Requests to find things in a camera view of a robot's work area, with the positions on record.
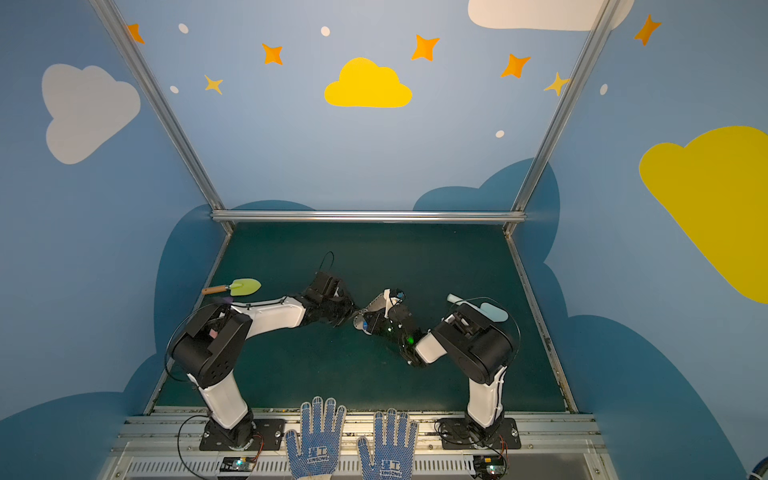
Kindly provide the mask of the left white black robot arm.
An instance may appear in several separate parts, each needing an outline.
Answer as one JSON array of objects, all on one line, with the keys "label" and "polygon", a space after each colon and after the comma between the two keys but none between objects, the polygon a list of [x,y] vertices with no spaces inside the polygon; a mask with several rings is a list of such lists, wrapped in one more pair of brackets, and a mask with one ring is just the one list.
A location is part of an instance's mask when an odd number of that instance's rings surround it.
[{"label": "left white black robot arm", "polygon": [[356,310],[344,282],[316,274],[298,295],[260,302],[216,299],[173,334],[166,353],[198,389],[209,412],[202,451],[276,451],[284,424],[256,420],[237,386],[234,368],[247,340],[317,321],[342,324]]}]

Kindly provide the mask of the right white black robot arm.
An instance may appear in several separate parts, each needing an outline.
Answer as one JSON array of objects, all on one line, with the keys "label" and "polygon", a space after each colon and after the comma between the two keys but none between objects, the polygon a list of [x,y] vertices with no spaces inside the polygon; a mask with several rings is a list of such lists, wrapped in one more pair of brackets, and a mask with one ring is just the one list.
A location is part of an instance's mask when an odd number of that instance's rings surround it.
[{"label": "right white black robot arm", "polygon": [[442,357],[450,358],[467,377],[469,401],[465,418],[454,427],[454,435],[443,435],[452,446],[490,446],[504,421],[504,379],[516,343],[499,327],[509,314],[490,303],[476,306],[450,296],[454,309],[434,328],[424,332],[413,322],[403,304],[377,310],[363,309],[353,317],[356,329],[390,341],[406,362],[426,367]]}]

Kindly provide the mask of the light blue toy spatula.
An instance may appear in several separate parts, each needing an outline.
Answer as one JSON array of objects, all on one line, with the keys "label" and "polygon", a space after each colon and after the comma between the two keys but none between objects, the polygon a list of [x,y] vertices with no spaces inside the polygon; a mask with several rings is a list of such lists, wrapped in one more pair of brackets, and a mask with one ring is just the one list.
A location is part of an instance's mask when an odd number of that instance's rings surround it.
[{"label": "light blue toy spatula", "polygon": [[464,299],[454,294],[448,294],[446,300],[453,305],[467,304],[485,315],[494,323],[503,323],[509,319],[509,314],[506,310],[488,302],[482,302],[480,305],[476,305],[470,299]]}]

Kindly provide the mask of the right blue dotted work glove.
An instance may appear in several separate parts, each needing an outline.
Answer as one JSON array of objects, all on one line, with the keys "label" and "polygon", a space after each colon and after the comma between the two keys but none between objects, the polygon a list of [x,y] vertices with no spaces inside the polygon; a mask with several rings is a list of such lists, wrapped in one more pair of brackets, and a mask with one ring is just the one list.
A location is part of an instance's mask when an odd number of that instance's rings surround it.
[{"label": "right blue dotted work glove", "polygon": [[373,448],[365,437],[357,441],[362,478],[410,480],[413,475],[418,423],[406,412],[388,409],[373,420]]}]

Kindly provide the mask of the blue dotted work glove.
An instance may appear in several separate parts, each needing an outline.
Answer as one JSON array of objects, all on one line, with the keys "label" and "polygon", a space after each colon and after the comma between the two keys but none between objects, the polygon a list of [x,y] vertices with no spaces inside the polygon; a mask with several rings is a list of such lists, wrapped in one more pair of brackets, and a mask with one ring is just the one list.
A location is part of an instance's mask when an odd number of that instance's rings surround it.
[{"label": "blue dotted work glove", "polygon": [[316,396],[300,406],[300,430],[288,430],[285,444],[293,479],[331,479],[341,451],[346,407]]},{"label": "blue dotted work glove", "polygon": [[388,409],[373,420],[373,448],[365,437],[357,441],[362,478],[410,480],[413,475],[418,423],[406,412]]}]

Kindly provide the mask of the left blue dotted work glove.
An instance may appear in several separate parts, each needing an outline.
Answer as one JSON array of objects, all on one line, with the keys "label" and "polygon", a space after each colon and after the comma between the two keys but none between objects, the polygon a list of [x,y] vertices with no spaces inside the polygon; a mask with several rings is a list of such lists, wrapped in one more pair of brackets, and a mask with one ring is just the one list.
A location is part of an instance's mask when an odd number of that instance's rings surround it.
[{"label": "left blue dotted work glove", "polygon": [[316,396],[300,406],[300,430],[288,430],[285,444],[293,479],[331,479],[341,451],[346,407]]}]

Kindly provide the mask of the right green circuit board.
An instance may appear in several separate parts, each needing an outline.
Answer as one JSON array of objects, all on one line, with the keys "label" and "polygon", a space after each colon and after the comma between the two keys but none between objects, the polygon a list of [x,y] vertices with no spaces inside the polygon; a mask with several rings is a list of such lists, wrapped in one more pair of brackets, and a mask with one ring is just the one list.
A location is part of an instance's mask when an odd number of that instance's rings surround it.
[{"label": "right green circuit board", "polygon": [[473,479],[499,480],[507,473],[507,462],[502,456],[474,456],[472,460]]}]

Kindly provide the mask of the green circuit board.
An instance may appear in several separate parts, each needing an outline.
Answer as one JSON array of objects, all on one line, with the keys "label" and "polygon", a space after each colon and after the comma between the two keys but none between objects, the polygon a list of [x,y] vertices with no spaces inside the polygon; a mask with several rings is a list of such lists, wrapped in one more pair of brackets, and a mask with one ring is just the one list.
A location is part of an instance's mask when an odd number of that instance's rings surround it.
[{"label": "green circuit board", "polygon": [[474,456],[472,460],[473,479],[499,480],[507,473],[507,462],[502,456]]},{"label": "green circuit board", "polygon": [[225,457],[222,460],[219,471],[221,473],[250,474],[255,469],[257,459],[255,457]]}]

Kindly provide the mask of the left green circuit board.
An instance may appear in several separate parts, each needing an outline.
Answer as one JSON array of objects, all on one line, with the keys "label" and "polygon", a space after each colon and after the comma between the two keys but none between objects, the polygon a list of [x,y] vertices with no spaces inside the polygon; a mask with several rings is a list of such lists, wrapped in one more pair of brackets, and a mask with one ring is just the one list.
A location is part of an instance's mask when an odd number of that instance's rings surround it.
[{"label": "left green circuit board", "polygon": [[222,460],[219,471],[221,473],[250,474],[255,469],[257,459],[255,457],[225,457]]}]

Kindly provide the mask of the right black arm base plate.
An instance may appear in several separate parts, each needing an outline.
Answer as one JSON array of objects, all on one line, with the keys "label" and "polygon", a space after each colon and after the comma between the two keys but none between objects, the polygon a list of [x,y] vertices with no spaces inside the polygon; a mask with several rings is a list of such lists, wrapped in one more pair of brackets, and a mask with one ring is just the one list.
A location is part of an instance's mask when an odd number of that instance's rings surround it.
[{"label": "right black arm base plate", "polygon": [[502,416],[490,427],[481,427],[469,418],[441,418],[435,421],[434,428],[446,450],[522,448],[513,418]]}]

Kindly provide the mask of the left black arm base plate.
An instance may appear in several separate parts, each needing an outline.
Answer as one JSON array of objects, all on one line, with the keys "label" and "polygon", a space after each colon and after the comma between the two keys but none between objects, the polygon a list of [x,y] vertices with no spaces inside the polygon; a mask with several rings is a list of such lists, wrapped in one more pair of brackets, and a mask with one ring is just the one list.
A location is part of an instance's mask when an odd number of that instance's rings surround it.
[{"label": "left black arm base plate", "polygon": [[199,445],[201,451],[277,451],[285,434],[285,421],[246,416],[232,429],[224,429],[215,420],[209,420]]}]

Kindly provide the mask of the horizontal aluminium frame bar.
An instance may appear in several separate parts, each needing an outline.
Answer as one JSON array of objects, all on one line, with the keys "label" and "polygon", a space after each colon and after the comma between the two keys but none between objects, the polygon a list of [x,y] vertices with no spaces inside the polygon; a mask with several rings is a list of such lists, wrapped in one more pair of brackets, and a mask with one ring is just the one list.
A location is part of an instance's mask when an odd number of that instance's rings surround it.
[{"label": "horizontal aluminium frame bar", "polygon": [[218,222],[522,223],[523,212],[214,210]]}]

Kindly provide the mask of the left aluminium frame post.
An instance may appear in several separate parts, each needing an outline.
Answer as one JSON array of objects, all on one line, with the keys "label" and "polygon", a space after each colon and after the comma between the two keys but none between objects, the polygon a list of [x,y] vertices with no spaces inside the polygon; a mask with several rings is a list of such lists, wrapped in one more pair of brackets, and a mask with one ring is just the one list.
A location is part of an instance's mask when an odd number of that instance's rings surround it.
[{"label": "left aluminium frame post", "polygon": [[212,214],[225,205],[195,152],[188,136],[174,114],[169,101],[129,32],[114,1],[90,0],[90,5],[108,32],[120,55],[140,86],[161,125],[211,208]]}]

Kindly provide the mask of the aluminium frame post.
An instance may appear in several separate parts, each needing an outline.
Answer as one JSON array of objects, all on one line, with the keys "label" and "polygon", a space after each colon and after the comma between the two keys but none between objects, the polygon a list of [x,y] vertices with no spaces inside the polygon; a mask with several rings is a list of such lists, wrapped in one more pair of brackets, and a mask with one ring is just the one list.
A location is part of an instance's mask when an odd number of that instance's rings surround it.
[{"label": "aluminium frame post", "polygon": [[225,205],[195,152],[188,136],[174,114],[169,101],[129,32],[114,1],[90,0],[90,5],[108,32],[120,55],[140,86],[161,125],[211,208],[212,214]]},{"label": "aluminium frame post", "polygon": [[604,1],[598,10],[592,29],[589,31],[571,72],[570,81],[565,86],[565,92],[560,95],[560,100],[542,143],[524,177],[511,208],[511,212],[517,214],[519,219],[515,221],[510,220],[504,224],[504,235],[507,240],[512,240],[516,226],[525,221],[526,208],[610,36],[612,23],[614,18],[617,17],[620,5],[621,1],[619,0],[608,0]]}]

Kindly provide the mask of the right aluminium frame post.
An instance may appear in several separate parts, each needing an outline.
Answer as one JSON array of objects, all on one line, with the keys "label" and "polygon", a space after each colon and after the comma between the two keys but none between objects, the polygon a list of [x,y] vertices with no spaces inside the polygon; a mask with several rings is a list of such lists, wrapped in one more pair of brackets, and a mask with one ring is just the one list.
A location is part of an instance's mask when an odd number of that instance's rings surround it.
[{"label": "right aluminium frame post", "polygon": [[510,220],[504,224],[504,235],[507,240],[512,240],[516,226],[525,221],[526,208],[610,36],[612,23],[614,18],[617,17],[620,5],[621,1],[619,0],[608,0],[604,1],[598,10],[592,29],[589,31],[571,72],[570,81],[565,86],[565,92],[560,95],[560,100],[542,143],[524,177],[511,208],[511,212],[517,214],[519,219],[515,221]]}]

